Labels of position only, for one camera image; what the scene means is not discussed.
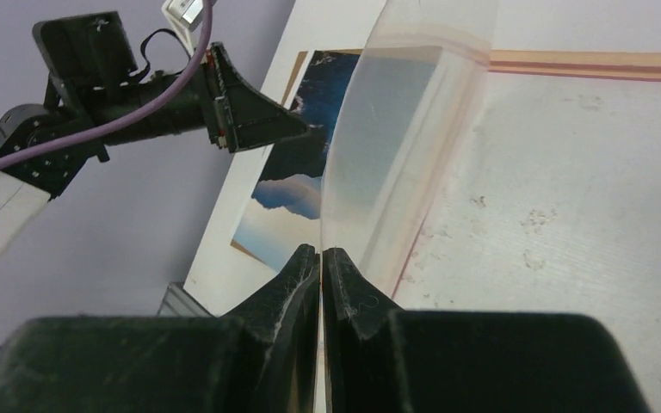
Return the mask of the pink picture frame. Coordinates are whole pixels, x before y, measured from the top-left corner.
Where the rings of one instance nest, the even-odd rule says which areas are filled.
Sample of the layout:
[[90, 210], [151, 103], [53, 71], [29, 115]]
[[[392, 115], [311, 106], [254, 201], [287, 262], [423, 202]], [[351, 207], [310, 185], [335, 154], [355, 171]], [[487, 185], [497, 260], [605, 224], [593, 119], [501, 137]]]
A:
[[661, 307], [661, 54], [495, 52], [394, 298]]

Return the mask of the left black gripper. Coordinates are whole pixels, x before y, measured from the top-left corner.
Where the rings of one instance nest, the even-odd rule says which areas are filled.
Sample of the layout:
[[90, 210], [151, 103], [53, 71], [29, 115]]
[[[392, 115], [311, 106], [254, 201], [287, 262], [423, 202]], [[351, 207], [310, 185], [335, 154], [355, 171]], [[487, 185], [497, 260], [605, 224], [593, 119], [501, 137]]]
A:
[[[156, 71], [146, 83], [121, 86], [116, 97], [98, 90], [96, 124], [113, 122], [144, 107], [179, 77]], [[247, 83], [224, 45], [214, 42], [207, 51], [207, 61], [175, 96], [146, 117], [97, 140], [115, 146], [194, 130], [207, 132], [210, 143], [230, 153], [311, 135], [311, 128], [297, 114]]]

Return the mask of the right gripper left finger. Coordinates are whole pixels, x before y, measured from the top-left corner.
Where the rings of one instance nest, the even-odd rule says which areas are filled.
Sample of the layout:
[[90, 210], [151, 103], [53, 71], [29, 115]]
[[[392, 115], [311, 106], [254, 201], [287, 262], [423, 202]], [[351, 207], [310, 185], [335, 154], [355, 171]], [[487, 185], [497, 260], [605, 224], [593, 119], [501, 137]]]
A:
[[0, 412], [310, 412], [318, 254], [218, 317], [42, 317], [0, 345]]

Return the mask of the clear plastic sheet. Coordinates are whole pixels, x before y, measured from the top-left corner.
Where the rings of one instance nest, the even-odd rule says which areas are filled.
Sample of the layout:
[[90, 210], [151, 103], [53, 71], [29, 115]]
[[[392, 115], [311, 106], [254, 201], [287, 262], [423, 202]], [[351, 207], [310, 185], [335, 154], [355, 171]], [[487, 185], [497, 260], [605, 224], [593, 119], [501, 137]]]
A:
[[389, 1], [343, 98], [322, 185], [321, 244], [392, 295], [454, 145], [479, 111], [495, 1]]

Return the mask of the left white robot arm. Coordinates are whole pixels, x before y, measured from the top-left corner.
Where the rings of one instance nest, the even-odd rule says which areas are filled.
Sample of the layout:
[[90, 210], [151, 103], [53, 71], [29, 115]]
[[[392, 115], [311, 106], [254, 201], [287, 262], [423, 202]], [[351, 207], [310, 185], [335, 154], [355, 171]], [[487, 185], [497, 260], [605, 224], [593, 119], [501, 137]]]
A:
[[250, 86], [203, 26], [178, 72], [138, 67], [115, 11], [38, 22], [43, 102], [0, 118], [0, 255], [91, 158], [110, 146], [203, 129], [236, 153], [303, 139], [310, 127]]

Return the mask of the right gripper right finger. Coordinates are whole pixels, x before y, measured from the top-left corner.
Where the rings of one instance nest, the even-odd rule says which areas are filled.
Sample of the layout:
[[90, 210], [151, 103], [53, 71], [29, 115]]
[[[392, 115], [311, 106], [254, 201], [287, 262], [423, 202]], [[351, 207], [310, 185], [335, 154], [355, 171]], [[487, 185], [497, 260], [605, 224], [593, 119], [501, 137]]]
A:
[[331, 412], [646, 412], [615, 339], [570, 313], [413, 311], [322, 255]]

